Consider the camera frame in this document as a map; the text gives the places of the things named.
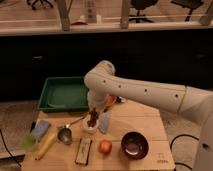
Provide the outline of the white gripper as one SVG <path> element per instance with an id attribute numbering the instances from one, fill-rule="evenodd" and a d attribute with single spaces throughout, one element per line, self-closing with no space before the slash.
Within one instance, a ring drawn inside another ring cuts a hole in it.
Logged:
<path id="1" fill-rule="evenodd" d="M 108 94 L 89 91 L 87 94 L 89 110 L 95 109 L 98 113 L 103 113 L 108 103 Z"/>

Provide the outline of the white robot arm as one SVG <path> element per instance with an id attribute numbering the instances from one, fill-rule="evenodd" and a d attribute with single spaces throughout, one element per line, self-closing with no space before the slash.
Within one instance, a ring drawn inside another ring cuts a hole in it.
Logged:
<path id="1" fill-rule="evenodd" d="M 84 76 L 89 109 L 103 111 L 109 95 L 179 114 L 201 126 L 192 171 L 213 171 L 213 91 L 185 85 L 125 79 L 114 65 L 100 61 Z"/>

